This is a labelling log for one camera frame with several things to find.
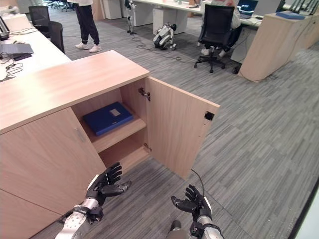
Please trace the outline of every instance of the blue folder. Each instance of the blue folder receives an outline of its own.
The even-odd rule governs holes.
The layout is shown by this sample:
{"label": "blue folder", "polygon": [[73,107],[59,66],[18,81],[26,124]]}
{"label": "blue folder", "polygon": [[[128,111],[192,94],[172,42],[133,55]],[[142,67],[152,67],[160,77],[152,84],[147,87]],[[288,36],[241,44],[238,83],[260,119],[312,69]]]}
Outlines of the blue folder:
{"label": "blue folder", "polygon": [[83,119],[95,135],[99,136],[132,120],[133,115],[121,103],[115,102],[84,115]]}
{"label": "blue folder", "polygon": [[295,12],[291,12],[291,11],[279,11],[276,13],[276,15],[286,19],[297,19],[297,20],[305,19],[305,16]]}

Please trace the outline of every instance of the person sitting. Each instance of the person sitting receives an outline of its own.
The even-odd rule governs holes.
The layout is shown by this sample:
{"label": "person sitting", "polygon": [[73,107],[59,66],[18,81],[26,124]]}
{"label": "person sitting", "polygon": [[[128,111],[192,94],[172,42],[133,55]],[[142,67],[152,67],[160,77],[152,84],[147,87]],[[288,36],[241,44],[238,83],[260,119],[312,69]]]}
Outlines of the person sitting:
{"label": "person sitting", "polygon": [[[203,19],[203,23],[204,23],[204,16],[205,16],[205,4],[210,4],[210,5],[217,5],[217,6],[233,6],[235,7],[234,9],[234,13],[233,13],[233,18],[231,21],[231,28],[232,29],[238,29],[237,31],[232,31],[230,37],[229,37],[229,43],[227,46],[223,47],[223,49],[221,50],[221,52],[219,53],[219,57],[223,57],[226,52],[228,52],[231,47],[236,43],[236,41],[238,40],[241,28],[239,27],[241,25],[240,22],[240,13],[237,9],[237,6],[234,2],[234,0],[212,0],[211,2],[209,1],[203,1],[202,2],[202,19]],[[205,46],[205,48],[203,48],[201,50],[201,53],[205,56],[208,56],[210,53],[210,46]]]}

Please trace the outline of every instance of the humanoid robot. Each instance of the humanoid robot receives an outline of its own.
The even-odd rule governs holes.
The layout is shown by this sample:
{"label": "humanoid robot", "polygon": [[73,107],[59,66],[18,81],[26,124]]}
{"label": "humanoid robot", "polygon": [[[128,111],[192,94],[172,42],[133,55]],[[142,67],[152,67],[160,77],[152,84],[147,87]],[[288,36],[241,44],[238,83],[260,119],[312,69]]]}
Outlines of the humanoid robot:
{"label": "humanoid robot", "polygon": [[157,30],[156,36],[153,38],[153,42],[156,48],[166,50],[168,47],[171,50],[176,49],[176,43],[174,43],[174,33],[176,31],[176,24],[165,24],[161,29]]}
{"label": "humanoid robot", "polygon": [[134,32],[134,13],[135,13],[135,4],[133,0],[124,0],[124,5],[126,7],[127,12],[127,23],[128,23],[128,30],[127,33],[130,35],[136,34]]}
{"label": "humanoid robot", "polygon": [[[122,167],[119,163],[96,175],[88,187],[85,199],[80,205],[64,215],[63,229],[55,239],[83,239],[94,222],[103,217],[102,205],[107,197],[114,197],[127,191],[132,182],[115,184],[120,180]],[[206,197],[192,185],[186,188],[188,199],[180,200],[175,196],[171,200],[178,209],[192,213],[193,223],[190,234],[198,239],[224,239],[218,226],[212,223],[211,207]],[[186,231],[181,229],[179,221],[174,221],[166,239],[188,239]]]}

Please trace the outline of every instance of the cabinet door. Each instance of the cabinet door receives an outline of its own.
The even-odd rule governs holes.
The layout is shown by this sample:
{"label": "cabinet door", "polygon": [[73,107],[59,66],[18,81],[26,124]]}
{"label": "cabinet door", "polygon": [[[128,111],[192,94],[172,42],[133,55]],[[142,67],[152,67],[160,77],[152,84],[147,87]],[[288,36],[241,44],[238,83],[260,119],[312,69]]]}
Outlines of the cabinet door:
{"label": "cabinet door", "polygon": [[105,170],[71,108],[0,136],[0,188],[64,214]]}
{"label": "cabinet door", "polygon": [[187,178],[211,127],[210,113],[217,114],[219,105],[152,77],[146,78],[145,90],[151,94],[147,104],[151,155]]}
{"label": "cabinet door", "polygon": [[0,190],[0,238],[27,239],[60,217],[59,214]]}

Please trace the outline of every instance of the white label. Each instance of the white label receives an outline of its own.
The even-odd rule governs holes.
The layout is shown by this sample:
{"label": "white label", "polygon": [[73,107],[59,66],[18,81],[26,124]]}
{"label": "white label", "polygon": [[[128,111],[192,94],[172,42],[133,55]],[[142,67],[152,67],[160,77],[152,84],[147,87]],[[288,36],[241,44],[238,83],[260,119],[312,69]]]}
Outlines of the white label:
{"label": "white label", "polygon": [[112,109],[112,110],[110,110],[110,112],[111,112],[111,114],[113,115],[113,116],[119,116],[121,113],[120,112],[118,112],[116,109]]}

